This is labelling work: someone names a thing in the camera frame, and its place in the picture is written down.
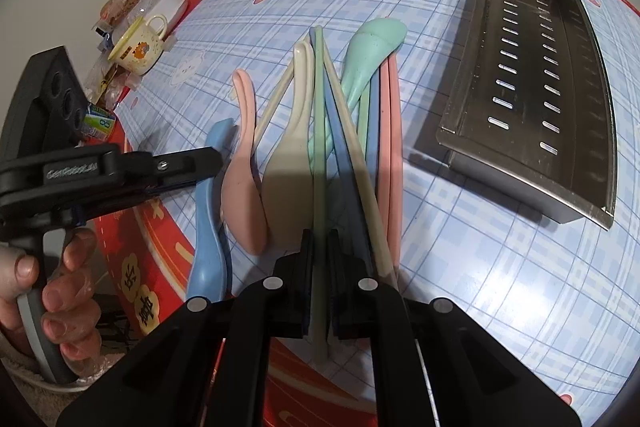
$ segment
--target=beige spoon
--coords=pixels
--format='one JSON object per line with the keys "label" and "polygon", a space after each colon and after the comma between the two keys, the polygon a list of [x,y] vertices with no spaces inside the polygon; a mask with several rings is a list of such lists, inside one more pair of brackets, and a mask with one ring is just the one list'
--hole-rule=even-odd
{"label": "beige spoon", "polygon": [[307,42],[293,46],[293,106],[289,123],[262,177],[262,204],[273,243],[298,251],[313,222],[313,177],[307,140],[314,96],[314,56]]}
{"label": "beige spoon", "polygon": [[258,255],[267,243],[267,223],[251,172],[255,130],[254,84],[244,70],[234,71],[232,79],[240,105],[240,140],[222,182],[222,214],[244,251]]}

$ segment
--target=blue spoon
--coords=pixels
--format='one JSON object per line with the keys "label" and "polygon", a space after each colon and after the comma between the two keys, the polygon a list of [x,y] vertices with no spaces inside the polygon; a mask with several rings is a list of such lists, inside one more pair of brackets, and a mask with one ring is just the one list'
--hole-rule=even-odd
{"label": "blue spoon", "polygon": [[[216,122],[211,127],[205,147],[221,150],[234,127],[232,118]],[[211,302],[225,298],[228,270],[225,253],[216,232],[213,212],[213,178],[196,184],[196,251],[187,281],[186,299],[206,297]]]}

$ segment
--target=chinese character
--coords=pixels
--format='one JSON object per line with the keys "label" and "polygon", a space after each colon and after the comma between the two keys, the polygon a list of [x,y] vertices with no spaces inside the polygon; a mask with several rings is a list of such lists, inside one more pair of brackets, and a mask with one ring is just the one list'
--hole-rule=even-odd
{"label": "chinese character", "polygon": [[140,308],[140,312],[138,313],[140,315],[140,320],[142,321],[142,323],[146,326],[150,318],[154,318],[154,314],[153,314],[153,302],[151,302],[151,299],[147,296],[147,295],[143,295],[140,297],[140,303],[142,304],[142,307]]}
{"label": "chinese character", "polygon": [[136,269],[132,264],[127,265],[127,271],[124,274],[124,285],[127,290],[131,290],[138,278],[136,277]]}

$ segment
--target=pink spoon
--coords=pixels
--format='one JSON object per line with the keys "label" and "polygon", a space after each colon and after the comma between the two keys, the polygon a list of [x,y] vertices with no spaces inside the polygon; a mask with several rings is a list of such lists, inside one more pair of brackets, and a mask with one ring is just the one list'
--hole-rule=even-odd
{"label": "pink spoon", "polygon": [[391,116],[391,181],[389,190],[389,220],[386,240],[391,252],[391,260],[398,272],[400,263],[400,242],[402,240],[402,114],[400,111],[400,85],[396,54],[388,58],[389,101]]}
{"label": "pink spoon", "polygon": [[267,220],[251,171],[255,131],[254,84],[244,70],[232,75],[240,105],[240,139],[222,182],[221,206],[226,225],[245,252],[259,255],[267,244]]}
{"label": "pink spoon", "polygon": [[378,151],[378,208],[388,242],[391,195],[391,101],[388,58],[380,64],[380,148]]}

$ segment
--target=mug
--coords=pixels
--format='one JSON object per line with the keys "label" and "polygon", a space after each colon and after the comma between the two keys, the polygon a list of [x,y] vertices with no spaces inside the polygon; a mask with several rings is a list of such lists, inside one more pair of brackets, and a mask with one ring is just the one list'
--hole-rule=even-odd
{"label": "mug", "polygon": [[[158,33],[149,26],[154,19],[162,21]],[[168,25],[164,15],[154,15],[147,21],[142,15],[136,17],[112,49],[109,60],[115,60],[131,73],[145,74],[162,54],[162,38],[166,35]]]}

